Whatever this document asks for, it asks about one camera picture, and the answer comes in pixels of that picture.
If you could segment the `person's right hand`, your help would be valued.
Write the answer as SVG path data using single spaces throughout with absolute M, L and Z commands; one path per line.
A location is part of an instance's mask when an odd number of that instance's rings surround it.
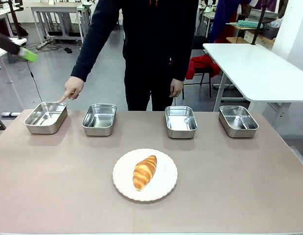
M 71 76 L 65 83 L 65 92 L 59 99 L 59 103 L 64 102 L 66 99 L 75 100 L 78 98 L 80 92 L 84 87 L 84 81 L 78 77 Z

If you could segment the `person's left hand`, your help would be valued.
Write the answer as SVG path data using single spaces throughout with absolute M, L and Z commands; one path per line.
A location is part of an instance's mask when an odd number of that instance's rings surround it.
M 184 82 L 177 80 L 177 79 L 172 79 L 172 82 L 170 84 L 170 97 L 178 97 L 179 94 L 182 92 L 184 86 Z

